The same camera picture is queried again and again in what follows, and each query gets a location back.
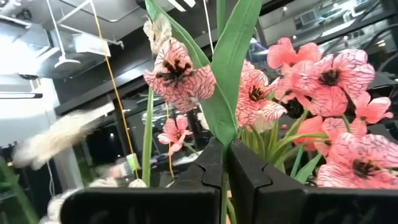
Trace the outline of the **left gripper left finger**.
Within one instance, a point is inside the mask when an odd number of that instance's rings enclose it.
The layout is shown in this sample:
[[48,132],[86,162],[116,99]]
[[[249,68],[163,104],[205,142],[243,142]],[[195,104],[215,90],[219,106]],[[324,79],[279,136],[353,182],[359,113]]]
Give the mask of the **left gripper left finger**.
[[219,223],[224,146],[211,138],[168,188],[87,188],[61,207],[62,224]]

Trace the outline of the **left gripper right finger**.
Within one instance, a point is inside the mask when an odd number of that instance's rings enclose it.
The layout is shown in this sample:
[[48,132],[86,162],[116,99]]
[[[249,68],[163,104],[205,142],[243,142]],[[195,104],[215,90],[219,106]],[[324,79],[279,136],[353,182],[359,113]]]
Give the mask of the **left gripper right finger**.
[[397,224],[397,191],[307,187],[240,140],[230,145],[228,172],[238,223]]

